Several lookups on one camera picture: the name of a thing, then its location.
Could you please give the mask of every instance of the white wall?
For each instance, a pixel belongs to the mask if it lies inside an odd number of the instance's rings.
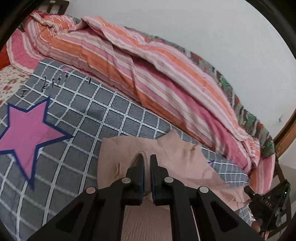
[[[296,107],[296,60],[245,0],[71,0],[66,13],[100,15],[199,54],[228,79],[273,137]]]

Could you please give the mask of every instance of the beige cloth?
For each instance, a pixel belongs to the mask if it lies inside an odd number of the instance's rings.
[[[165,167],[171,177],[192,188],[209,187],[234,211],[249,200],[243,187],[226,188],[228,184],[209,166],[200,145],[181,140],[175,130],[157,140],[133,136],[103,139],[98,161],[98,188],[109,187],[125,177],[138,152],[144,156],[147,193],[151,192],[150,155],[156,154],[158,165]],[[147,195],[140,207],[126,207],[121,240],[172,240],[169,210],[154,206],[151,195]]]

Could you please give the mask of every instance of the checkered bed sheet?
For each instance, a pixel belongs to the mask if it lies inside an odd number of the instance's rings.
[[[28,109],[51,97],[47,121],[74,138],[39,150],[35,190],[28,187],[12,155],[0,156],[0,218],[16,240],[26,240],[89,186],[97,186],[96,163],[102,138],[134,135],[155,139],[176,129],[181,139],[197,143],[170,123],[100,83],[63,64],[44,59],[28,82],[7,102]],[[43,92],[44,76],[49,86]],[[56,83],[57,77],[62,80]],[[0,108],[0,133],[7,126]],[[203,147],[213,168],[231,185],[247,181],[233,164]]]

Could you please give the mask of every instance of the green patterned fabric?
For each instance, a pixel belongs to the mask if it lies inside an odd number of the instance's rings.
[[[239,124],[243,127],[246,132],[254,138],[260,141],[261,157],[263,159],[271,156],[275,153],[274,142],[269,134],[269,131],[264,127],[264,125],[257,119],[256,116],[247,111],[241,104],[238,96],[235,94],[231,84],[228,83],[227,79],[219,72],[215,67],[213,67],[209,62],[205,61],[202,57],[197,54],[186,50],[185,48],[171,43],[165,39],[157,36],[152,36],[138,30],[127,28],[129,30],[136,31],[143,36],[147,37],[148,41],[162,41],[168,45],[171,45],[183,52],[189,59],[191,59],[198,67],[200,67],[204,72],[209,74],[216,83],[219,85],[225,96],[227,97],[230,105],[232,106]]]

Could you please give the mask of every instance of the triangular cutout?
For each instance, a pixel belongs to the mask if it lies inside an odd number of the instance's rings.
[[[83,208],[83,203],[78,203],[66,216],[59,220],[56,228],[66,233],[72,233],[76,220]]]
[[[228,232],[238,226],[238,222],[230,216],[217,202],[211,202],[211,207],[222,232]]]

